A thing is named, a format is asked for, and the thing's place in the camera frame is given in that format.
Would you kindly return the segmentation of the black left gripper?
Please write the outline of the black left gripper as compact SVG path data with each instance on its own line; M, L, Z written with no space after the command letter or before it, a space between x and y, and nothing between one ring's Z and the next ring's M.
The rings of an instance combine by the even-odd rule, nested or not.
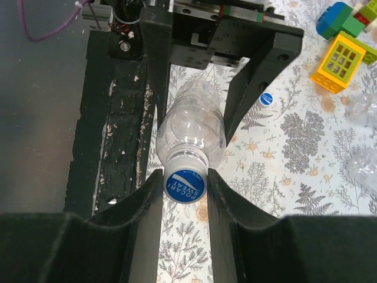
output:
M274 31L275 9L264 1L174 1L173 14L158 7L140 13L157 124L166 115L170 62L204 70L209 64L237 67L249 58L229 85L224 110L229 144L259 96L301 53L303 30Z

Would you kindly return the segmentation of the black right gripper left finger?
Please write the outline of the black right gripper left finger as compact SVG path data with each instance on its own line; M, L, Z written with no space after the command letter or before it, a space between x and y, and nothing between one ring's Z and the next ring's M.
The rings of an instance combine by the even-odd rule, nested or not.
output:
M155 282L163 173L112 207L73 213L3 213L2 282Z

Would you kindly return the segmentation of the blue white bottle cap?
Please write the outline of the blue white bottle cap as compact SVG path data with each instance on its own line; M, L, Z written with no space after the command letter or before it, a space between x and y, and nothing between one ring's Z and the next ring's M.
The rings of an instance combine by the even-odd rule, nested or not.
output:
M261 108L271 107L274 103L274 96L270 93L263 93L258 99Z
M199 201L207 192L207 166L199 159L178 156L164 167L164 191L181 204Z

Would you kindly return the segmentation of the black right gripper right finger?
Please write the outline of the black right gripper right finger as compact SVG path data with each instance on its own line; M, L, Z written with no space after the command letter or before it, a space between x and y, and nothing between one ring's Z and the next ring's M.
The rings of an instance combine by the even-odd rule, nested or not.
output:
M215 282L375 282L376 218L275 218L208 175Z

